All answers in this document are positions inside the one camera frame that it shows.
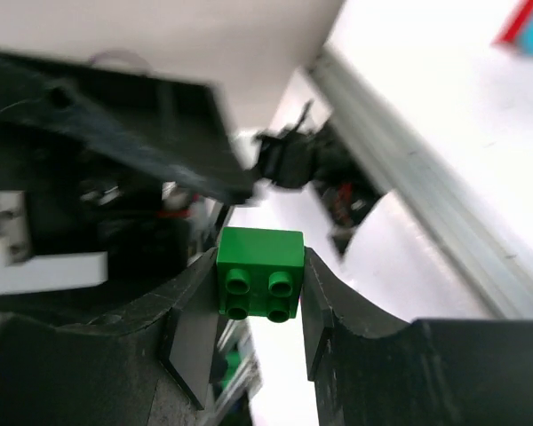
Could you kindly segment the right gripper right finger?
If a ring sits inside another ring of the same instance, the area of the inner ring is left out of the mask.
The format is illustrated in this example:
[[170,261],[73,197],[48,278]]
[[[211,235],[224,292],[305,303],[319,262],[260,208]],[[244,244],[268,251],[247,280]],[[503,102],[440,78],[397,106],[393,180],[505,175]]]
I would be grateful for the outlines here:
[[301,316],[322,425],[533,425],[533,320],[405,322],[311,249]]

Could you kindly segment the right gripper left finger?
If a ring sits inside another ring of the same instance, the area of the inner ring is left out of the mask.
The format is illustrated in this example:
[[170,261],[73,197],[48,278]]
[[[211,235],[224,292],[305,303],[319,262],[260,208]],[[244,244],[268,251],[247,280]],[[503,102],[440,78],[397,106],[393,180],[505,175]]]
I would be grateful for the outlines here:
[[219,319],[210,249],[85,324],[0,313],[0,425],[195,425]]

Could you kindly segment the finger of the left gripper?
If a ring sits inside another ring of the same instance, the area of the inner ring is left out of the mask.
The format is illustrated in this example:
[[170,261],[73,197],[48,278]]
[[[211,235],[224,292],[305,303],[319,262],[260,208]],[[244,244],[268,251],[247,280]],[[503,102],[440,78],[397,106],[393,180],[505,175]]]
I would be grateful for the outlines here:
[[0,51],[0,122],[76,139],[225,204],[253,195],[210,84]]

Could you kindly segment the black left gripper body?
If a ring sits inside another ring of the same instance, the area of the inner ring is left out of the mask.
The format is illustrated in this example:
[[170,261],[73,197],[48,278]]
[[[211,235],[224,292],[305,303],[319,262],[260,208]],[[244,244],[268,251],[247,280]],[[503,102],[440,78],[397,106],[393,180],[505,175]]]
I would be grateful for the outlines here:
[[187,267],[153,177],[72,140],[0,132],[0,311],[107,311]]

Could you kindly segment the small green square lego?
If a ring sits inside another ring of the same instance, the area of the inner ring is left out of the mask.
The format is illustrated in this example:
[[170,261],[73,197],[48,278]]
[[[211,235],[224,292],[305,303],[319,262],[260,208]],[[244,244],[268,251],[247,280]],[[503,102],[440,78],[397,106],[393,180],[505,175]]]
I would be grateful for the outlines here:
[[225,227],[216,267],[221,314],[274,323],[296,317],[305,269],[303,233]]

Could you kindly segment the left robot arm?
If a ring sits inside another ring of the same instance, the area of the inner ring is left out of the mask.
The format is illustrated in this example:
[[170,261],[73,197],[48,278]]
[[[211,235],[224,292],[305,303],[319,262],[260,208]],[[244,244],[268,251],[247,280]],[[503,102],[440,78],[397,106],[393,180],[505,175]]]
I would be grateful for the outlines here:
[[259,179],[296,190],[351,183],[376,197],[329,128],[258,134],[236,158],[209,84],[0,51],[0,310],[34,294],[48,309],[109,310],[187,269],[209,243],[196,196],[241,205]]

